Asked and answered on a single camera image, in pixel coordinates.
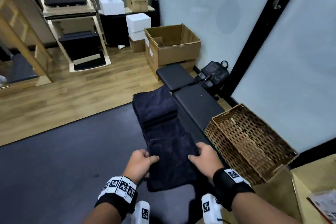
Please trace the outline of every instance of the stack of folded towels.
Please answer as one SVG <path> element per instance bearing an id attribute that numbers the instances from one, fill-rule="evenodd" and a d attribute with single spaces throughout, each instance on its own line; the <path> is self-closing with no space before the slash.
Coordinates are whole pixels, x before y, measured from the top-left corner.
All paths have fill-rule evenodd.
<path id="1" fill-rule="evenodd" d="M 199 173 L 187 157 L 199 152 L 177 117 L 178 106 L 168 88 L 135 94 L 133 109 L 148 152 L 160 157 L 149 170 L 148 190 L 172 189 L 197 180 Z"/>

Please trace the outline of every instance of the person's left hand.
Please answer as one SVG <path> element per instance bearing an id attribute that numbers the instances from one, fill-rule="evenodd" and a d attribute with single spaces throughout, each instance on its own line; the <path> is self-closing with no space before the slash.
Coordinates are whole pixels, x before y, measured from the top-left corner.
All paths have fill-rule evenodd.
<path id="1" fill-rule="evenodd" d="M 159 156 L 150 156 L 149 152 L 146 150 L 134 151 L 131 158 L 128 161 L 126 169 L 123 176 L 128 177 L 138 185 L 139 181 L 144 177 L 149 171 L 149 167 L 158 162 Z"/>

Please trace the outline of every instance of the frosted glass panel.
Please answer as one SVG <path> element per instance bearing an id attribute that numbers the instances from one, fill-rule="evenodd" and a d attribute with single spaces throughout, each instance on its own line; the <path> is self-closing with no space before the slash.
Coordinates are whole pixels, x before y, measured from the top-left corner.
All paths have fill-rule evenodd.
<path id="1" fill-rule="evenodd" d="M 159 0 L 162 25 L 184 23 L 202 40 L 197 67 L 233 68 L 267 0 Z"/>
<path id="2" fill-rule="evenodd" d="M 291 0 L 233 93 L 297 151 L 336 137 L 336 0 Z"/>

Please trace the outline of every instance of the hand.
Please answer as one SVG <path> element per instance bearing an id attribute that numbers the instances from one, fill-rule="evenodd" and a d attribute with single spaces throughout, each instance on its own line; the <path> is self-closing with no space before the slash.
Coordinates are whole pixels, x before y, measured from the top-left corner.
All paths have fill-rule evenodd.
<path id="1" fill-rule="evenodd" d="M 188 159 L 197 167 L 197 169 L 209 179 L 218 169 L 223 168 L 222 162 L 214 149 L 210 145 L 203 142 L 196 144 L 199 149 L 200 156 L 188 155 Z"/>
<path id="2" fill-rule="evenodd" d="M 123 176 L 128 177 L 138 185 L 139 181 L 144 177 L 149 167 L 159 161 L 159 156 L 150 156 L 146 150 L 137 150 L 134 151 L 131 158 L 128 161 L 126 169 L 123 173 Z"/>

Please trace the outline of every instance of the wicker basket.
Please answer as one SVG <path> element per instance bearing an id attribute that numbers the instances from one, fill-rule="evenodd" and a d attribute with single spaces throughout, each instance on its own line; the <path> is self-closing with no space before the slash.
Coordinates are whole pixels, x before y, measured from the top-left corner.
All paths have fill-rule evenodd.
<path id="1" fill-rule="evenodd" d="M 268 182 L 297 152 L 243 104 L 213 117 L 205 134 L 251 185 Z"/>

